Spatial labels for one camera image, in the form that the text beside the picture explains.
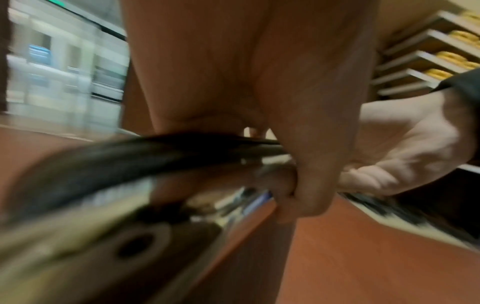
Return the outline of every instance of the red floor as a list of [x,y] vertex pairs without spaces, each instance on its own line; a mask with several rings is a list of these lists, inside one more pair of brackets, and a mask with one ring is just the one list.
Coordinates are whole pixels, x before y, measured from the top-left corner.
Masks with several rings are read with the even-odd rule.
[[382,226],[337,198],[300,220],[277,304],[480,303],[480,255]]

